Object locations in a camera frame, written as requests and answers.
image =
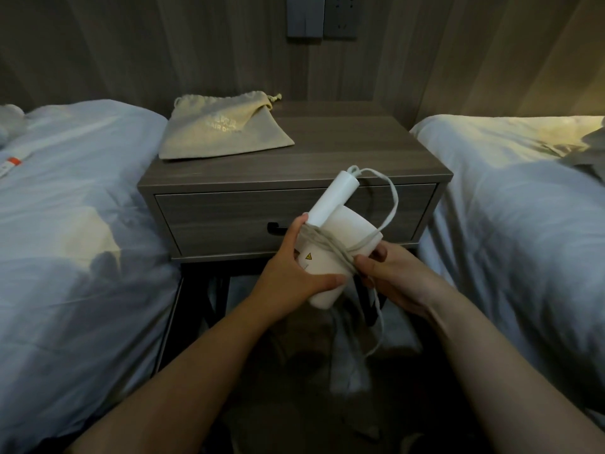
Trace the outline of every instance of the nightstand top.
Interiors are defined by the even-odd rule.
[[[452,177],[373,102],[277,102],[272,114],[293,146],[205,159],[156,158],[139,188],[154,194],[325,188],[353,164],[382,172],[395,184],[449,182]]]

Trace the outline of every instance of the hand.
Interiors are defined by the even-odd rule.
[[[311,296],[333,290],[346,282],[343,274],[312,275],[300,267],[294,257],[294,244],[305,213],[296,218],[285,233],[281,247],[265,266],[247,302],[272,324],[302,305]]]
[[[428,318],[432,302],[455,291],[444,279],[403,247],[382,241],[370,258],[355,257],[359,271],[371,277],[364,284],[384,294],[406,311]]]

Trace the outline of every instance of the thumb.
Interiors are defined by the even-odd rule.
[[[393,278],[393,271],[388,263],[379,263],[375,259],[363,255],[356,255],[354,262],[357,269],[365,275],[383,280],[391,280]]]
[[[340,285],[347,281],[347,277],[343,274],[321,274],[312,275],[311,281],[313,293],[317,294],[340,287]]]

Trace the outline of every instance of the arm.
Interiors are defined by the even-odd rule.
[[[391,301],[433,325],[496,452],[605,452],[605,434],[410,252],[382,243],[374,259],[357,256],[356,264]]]
[[[67,450],[96,453],[197,453],[250,350],[274,322],[305,300],[344,283],[311,275],[294,259],[307,216],[288,229],[250,297],[78,438]]]

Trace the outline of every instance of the bed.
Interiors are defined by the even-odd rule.
[[[603,117],[436,115],[414,134],[454,177],[419,256],[578,406],[605,412],[605,186],[560,159]]]
[[[179,272],[136,189],[166,119],[45,106],[0,149],[0,451],[74,432],[145,381]]]

